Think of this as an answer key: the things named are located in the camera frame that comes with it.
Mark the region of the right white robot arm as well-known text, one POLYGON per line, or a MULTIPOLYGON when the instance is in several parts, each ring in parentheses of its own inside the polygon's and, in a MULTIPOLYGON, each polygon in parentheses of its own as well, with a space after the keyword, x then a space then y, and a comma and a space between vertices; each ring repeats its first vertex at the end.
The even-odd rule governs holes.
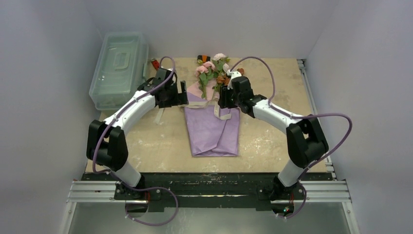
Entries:
POLYGON ((289 160, 273 180, 270 200, 286 199, 305 169, 319 160, 329 146, 319 120, 296 115, 278 107, 263 95, 253 93, 250 81, 238 71, 228 71, 229 82, 219 91, 221 108, 239 108, 244 114, 262 120, 286 135, 289 160))

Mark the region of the pink rose stem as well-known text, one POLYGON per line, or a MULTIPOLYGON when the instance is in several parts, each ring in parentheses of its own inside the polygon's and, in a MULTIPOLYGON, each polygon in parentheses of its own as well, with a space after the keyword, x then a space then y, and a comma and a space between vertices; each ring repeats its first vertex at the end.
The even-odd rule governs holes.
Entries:
POLYGON ((215 65, 207 61, 196 68, 195 75, 198 79, 198 89, 202 92, 201 98, 207 98, 207 86, 214 79, 215 65))

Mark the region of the pink purple wrapping paper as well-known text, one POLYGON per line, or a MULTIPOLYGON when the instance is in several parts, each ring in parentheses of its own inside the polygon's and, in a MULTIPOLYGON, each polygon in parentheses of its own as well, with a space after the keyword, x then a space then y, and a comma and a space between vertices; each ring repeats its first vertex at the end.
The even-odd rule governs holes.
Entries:
POLYGON ((201 98, 198 82, 187 88, 189 106, 184 107, 190 151, 194 157, 237 156, 239 154, 240 111, 217 105, 211 81, 207 98, 201 98))

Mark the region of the white and orange rose stems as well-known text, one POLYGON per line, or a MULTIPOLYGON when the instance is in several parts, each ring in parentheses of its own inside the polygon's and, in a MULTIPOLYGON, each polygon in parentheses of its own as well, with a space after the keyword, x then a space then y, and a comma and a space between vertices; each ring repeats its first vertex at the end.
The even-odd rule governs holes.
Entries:
POLYGON ((228 62, 230 58, 225 54, 218 53, 211 59, 215 68, 213 69, 213 77, 215 78, 216 84, 213 87, 214 91, 219 92, 222 86, 227 86, 230 81, 230 66, 228 62))

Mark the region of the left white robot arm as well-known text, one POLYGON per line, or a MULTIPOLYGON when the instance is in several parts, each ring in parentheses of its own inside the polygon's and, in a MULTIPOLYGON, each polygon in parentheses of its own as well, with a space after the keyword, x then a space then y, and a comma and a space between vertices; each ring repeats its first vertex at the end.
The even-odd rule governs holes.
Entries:
POLYGON ((132 98, 117 112, 103 121, 89 125, 86 157, 92 161, 92 170, 102 166, 102 173, 110 173, 126 186, 132 199, 145 194, 144 177, 128 162, 126 136, 131 128, 150 110, 188 104, 185 81, 178 81, 172 68, 159 68, 156 75, 143 82, 132 98))

